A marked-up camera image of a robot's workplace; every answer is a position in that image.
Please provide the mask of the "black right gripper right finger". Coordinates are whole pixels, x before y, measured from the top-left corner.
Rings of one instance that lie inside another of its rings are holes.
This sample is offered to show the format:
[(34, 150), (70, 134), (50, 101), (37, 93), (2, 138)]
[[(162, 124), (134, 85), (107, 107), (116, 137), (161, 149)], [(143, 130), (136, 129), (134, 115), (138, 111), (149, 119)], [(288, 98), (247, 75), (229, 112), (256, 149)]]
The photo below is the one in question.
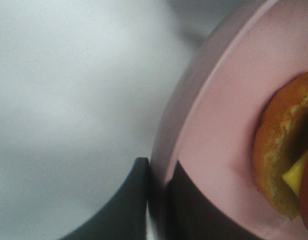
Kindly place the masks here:
[(167, 190), (168, 240), (258, 240), (225, 216), (195, 186), (178, 162)]

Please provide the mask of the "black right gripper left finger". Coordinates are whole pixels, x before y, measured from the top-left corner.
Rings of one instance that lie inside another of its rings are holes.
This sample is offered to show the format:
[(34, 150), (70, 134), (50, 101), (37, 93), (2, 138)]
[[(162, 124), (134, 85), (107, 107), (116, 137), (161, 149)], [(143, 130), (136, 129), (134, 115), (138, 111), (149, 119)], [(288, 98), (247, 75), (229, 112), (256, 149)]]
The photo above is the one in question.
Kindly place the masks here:
[(115, 195), (92, 218), (63, 240), (145, 240), (149, 160), (136, 158)]

